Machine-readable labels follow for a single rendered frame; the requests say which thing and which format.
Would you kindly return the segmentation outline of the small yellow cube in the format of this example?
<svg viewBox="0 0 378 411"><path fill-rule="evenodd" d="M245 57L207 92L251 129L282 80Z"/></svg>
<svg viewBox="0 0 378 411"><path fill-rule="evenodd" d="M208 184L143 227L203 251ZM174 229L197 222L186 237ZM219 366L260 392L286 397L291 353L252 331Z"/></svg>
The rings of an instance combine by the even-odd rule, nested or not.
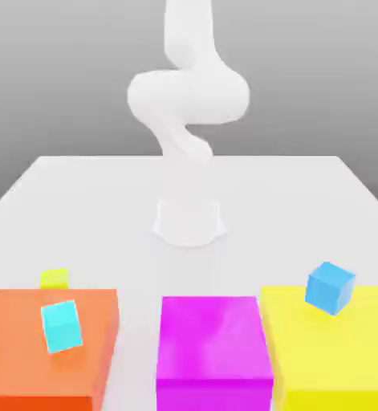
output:
<svg viewBox="0 0 378 411"><path fill-rule="evenodd" d="M59 268L42 271L40 276L41 289L68 289L68 269Z"/></svg>

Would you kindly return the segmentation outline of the small blue cube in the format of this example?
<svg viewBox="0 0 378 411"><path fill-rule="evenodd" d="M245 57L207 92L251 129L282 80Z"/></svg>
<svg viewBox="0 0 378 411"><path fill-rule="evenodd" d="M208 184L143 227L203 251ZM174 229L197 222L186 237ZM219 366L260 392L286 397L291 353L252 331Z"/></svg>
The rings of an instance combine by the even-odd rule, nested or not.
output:
<svg viewBox="0 0 378 411"><path fill-rule="evenodd" d="M336 316L350 302L356 276L331 262L323 262L308 276L305 302Z"/></svg>

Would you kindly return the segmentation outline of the small cyan cube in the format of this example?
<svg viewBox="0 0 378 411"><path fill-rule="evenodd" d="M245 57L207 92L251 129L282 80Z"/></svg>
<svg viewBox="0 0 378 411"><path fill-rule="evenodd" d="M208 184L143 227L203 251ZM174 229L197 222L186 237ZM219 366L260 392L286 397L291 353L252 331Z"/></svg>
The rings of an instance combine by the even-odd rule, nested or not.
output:
<svg viewBox="0 0 378 411"><path fill-rule="evenodd" d="M43 332L50 354L83 345L79 315L74 300L41 307Z"/></svg>

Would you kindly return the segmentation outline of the large magenta box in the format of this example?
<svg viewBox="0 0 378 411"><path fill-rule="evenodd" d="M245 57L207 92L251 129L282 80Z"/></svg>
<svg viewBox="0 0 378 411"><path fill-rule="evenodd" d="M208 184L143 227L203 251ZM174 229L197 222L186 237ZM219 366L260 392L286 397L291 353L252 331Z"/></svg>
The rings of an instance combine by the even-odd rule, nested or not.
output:
<svg viewBox="0 0 378 411"><path fill-rule="evenodd" d="M270 411L273 385L255 297L163 297L156 411Z"/></svg>

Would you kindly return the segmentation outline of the large yellow box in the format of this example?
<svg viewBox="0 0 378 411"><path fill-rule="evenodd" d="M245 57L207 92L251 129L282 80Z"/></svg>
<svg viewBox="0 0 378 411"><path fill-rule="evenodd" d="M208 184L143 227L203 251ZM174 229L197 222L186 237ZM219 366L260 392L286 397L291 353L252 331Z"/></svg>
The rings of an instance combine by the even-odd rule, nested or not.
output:
<svg viewBox="0 0 378 411"><path fill-rule="evenodd" d="M378 411L378 286L355 287L336 316L302 286L264 286L259 307L274 411Z"/></svg>

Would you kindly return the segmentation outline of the large orange box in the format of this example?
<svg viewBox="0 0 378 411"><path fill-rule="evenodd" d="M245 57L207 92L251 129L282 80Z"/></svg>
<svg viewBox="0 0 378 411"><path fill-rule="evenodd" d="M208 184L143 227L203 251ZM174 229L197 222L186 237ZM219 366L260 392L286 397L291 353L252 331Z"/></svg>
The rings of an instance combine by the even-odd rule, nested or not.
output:
<svg viewBox="0 0 378 411"><path fill-rule="evenodd" d="M41 308L68 300L83 344L50 354ZM114 289L0 289L0 411L102 411L118 329Z"/></svg>

